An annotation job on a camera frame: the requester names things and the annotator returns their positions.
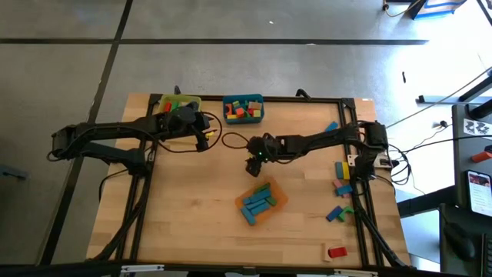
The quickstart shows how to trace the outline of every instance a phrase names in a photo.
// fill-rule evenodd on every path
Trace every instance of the red object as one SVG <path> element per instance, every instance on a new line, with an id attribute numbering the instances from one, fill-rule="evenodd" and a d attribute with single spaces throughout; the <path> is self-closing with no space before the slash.
<path id="1" fill-rule="evenodd" d="M 225 114 L 232 115 L 232 104 L 225 104 L 225 108 L 228 110 Z"/>
<path id="2" fill-rule="evenodd" d="M 236 115 L 238 115 L 238 118 L 244 118 L 244 109 L 241 107 L 236 108 Z"/>
<path id="3" fill-rule="evenodd" d="M 338 258 L 348 255 L 345 247 L 338 247 L 336 249 L 328 249 L 328 255 L 331 258 Z"/>
<path id="4" fill-rule="evenodd" d="M 167 102 L 164 104 L 164 112 L 170 112 L 171 111 L 171 103 Z"/>
<path id="5" fill-rule="evenodd" d="M 487 151 L 471 156 L 471 160 L 474 162 L 483 162 L 488 159 L 492 159 L 492 153 Z"/>

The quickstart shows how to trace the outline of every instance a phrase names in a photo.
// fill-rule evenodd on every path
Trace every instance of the red block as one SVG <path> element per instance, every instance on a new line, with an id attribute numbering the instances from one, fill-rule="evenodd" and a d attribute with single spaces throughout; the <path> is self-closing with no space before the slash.
<path id="1" fill-rule="evenodd" d="M 241 107 L 236 108 L 236 115 L 238 115 L 238 118 L 244 118 L 244 109 Z"/>
<path id="2" fill-rule="evenodd" d="M 164 112 L 170 112 L 171 106 L 172 106 L 172 104 L 170 102 L 165 103 L 164 104 Z"/>
<path id="3" fill-rule="evenodd" d="M 328 255 L 331 258 L 338 258 L 348 255 L 345 247 L 338 247 L 336 249 L 328 249 Z"/>

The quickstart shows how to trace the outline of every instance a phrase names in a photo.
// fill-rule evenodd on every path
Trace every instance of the yellow block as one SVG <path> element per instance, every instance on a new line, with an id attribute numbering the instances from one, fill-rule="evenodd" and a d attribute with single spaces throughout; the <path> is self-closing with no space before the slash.
<path id="1" fill-rule="evenodd" d="M 344 170 L 344 180 L 350 180 L 351 179 L 351 174 L 348 171 L 348 162 L 342 162 L 341 166 Z"/>

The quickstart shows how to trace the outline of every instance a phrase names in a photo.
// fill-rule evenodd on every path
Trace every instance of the green block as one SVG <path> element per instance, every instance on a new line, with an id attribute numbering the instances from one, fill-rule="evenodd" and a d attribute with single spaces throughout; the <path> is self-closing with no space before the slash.
<path id="1" fill-rule="evenodd" d="M 261 187 L 255 189 L 253 194 L 255 194 L 256 192 L 261 192 L 262 190 L 269 189 L 269 188 L 270 188 L 270 183 L 266 183 L 266 184 L 262 185 Z"/>
<path id="2" fill-rule="evenodd" d="M 267 200 L 268 204 L 272 205 L 272 206 L 275 206 L 277 205 L 277 200 L 275 200 L 275 198 L 273 197 L 267 197 L 265 200 Z"/>

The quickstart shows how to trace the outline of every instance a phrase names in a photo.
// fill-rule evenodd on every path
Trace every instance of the desk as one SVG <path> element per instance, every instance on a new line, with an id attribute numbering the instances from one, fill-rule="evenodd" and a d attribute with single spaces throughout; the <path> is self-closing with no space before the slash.
<path id="1" fill-rule="evenodd" d="M 145 116 L 149 95 L 131 94 L 122 121 Z M 356 99 L 357 118 L 375 120 L 374 103 Z M 265 102 L 265 117 L 257 125 L 227 125 L 224 132 L 246 137 L 310 135 L 339 122 L 335 105 L 318 103 Z M 222 119 L 221 102 L 203 101 L 201 108 Z M 216 128 L 217 122 L 211 122 Z M 173 150 L 194 149 L 194 138 L 166 141 Z M 138 147 L 138 140 L 119 139 L 121 149 Z M 205 265 L 265 265 L 302 267 L 360 268 L 354 217 L 342 222 L 324 218 L 336 205 L 351 205 L 350 199 L 336 197 L 331 184 L 334 162 L 346 160 L 344 147 L 311 152 L 288 165 L 263 165 L 260 176 L 250 176 L 245 168 L 247 152 L 224 147 L 220 142 L 203 153 L 173 154 L 158 149 L 151 179 L 138 261 Z M 123 169 L 112 165 L 108 174 Z M 378 174 L 389 178 L 386 172 Z M 281 212 L 259 226 L 250 227 L 234 206 L 234 199 L 273 176 L 289 197 Z M 121 224 L 131 176 L 121 175 L 105 184 L 95 220 L 87 257 L 97 255 Z M 388 245 L 400 259 L 410 264 L 393 189 L 386 183 L 371 181 L 377 225 Z M 365 240 L 370 264 L 374 251 L 369 232 Z M 124 257 L 130 252 L 133 231 L 128 233 Z M 343 245 L 348 256 L 322 261 L 322 243 Z"/>

